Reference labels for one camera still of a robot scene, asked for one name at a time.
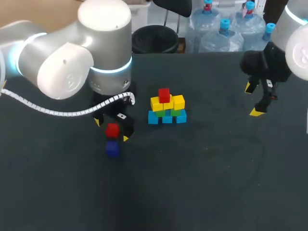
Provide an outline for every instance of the green block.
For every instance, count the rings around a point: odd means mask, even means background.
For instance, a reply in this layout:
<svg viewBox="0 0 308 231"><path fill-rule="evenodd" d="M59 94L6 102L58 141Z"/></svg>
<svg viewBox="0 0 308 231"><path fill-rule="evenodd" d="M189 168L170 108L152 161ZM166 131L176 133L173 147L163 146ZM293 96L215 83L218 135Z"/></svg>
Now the green block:
<svg viewBox="0 0 308 231"><path fill-rule="evenodd" d="M171 116L180 116L180 115L181 115L181 110L171 109Z"/></svg>
<svg viewBox="0 0 308 231"><path fill-rule="evenodd" d="M157 117L165 117L166 116L166 111L163 110L163 111L158 111L158 112L155 112L156 116Z"/></svg>

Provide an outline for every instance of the blue cube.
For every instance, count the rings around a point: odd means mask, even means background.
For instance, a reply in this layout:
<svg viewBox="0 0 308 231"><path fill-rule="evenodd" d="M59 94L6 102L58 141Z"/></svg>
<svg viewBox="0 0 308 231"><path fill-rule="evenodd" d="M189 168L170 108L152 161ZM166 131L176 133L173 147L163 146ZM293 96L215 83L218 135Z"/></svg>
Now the blue cube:
<svg viewBox="0 0 308 231"><path fill-rule="evenodd" d="M170 110L166 111L166 115L163 117L163 124L172 124L172 116Z"/></svg>
<svg viewBox="0 0 308 231"><path fill-rule="evenodd" d="M106 152L109 157L119 157L120 147L118 141L107 141Z"/></svg>
<svg viewBox="0 0 308 231"><path fill-rule="evenodd" d="M185 109L181 110L181 115L177 116L177 124L182 124L187 122L187 115Z"/></svg>
<svg viewBox="0 0 308 231"><path fill-rule="evenodd" d="M148 124L158 124L158 117L153 111L149 111Z"/></svg>

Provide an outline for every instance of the water bottle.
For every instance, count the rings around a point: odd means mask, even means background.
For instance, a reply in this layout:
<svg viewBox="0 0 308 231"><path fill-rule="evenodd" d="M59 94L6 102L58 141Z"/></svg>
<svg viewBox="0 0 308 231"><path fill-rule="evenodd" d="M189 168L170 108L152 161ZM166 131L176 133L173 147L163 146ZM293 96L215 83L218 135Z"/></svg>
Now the water bottle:
<svg viewBox="0 0 308 231"><path fill-rule="evenodd" d="M235 30L244 38L244 46L252 44L256 36L264 34L265 21L263 17L254 13L255 3L248 1L243 12L236 14Z"/></svg>
<svg viewBox="0 0 308 231"><path fill-rule="evenodd" d="M265 33L261 36L256 36L250 43L244 45L244 51L263 51L268 42L271 42L271 34L275 29L274 23L268 23L265 28Z"/></svg>
<svg viewBox="0 0 308 231"><path fill-rule="evenodd" d="M199 52L243 51L243 37L229 28L230 20L222 19L219 30L208 32L201 38Z"/></svg>
<svg viewBox="0 0 308 231"><path fill-rule="evenodd" d="M212 9L213 0L204 0L204 7L191 16L185 36L186 53L198 53L200 39L208 31L219 27L220 14Z"/></svg>

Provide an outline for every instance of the red block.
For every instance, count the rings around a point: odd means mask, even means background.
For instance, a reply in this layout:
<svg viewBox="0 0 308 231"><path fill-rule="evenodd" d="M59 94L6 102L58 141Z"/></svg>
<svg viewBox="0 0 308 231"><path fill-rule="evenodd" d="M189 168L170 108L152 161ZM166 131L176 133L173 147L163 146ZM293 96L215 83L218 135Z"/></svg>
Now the red block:
<svg viewBox="0 0 308 231"><path fill-rule="evenodd" d="M108 124L105 133L106 137L117 139L120 135L120 127L118 124Z"/></svg>
<svg viewBox="0 0 308 231"><path fill-rule="evenodd" d="M169 103L170 102L170 92L169 88L158 89L159 103Z"/></svg>

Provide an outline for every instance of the block stack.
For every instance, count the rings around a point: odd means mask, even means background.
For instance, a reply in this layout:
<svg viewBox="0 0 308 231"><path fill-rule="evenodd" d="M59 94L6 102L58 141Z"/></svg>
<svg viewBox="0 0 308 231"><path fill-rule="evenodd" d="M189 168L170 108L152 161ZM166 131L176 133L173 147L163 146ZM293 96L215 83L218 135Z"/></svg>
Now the block stack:
<svg viewBox="0 0 308 231"><path fill-rule="evenodd" d="M118 124L108 124L105 131L107 138L106 153L111 158L117 158L120 156L120 127Z"/></svg>
<svg viewBox="0 0 308 231"><path fill-rule="evenodd" d="M151 108L148 114L149 124L158 124L159 118L162 118L163 124L172 124L173 118L177 124L187 122L184 97L172 96L168 88L159 89L158 97L151 98Z"/></svg>

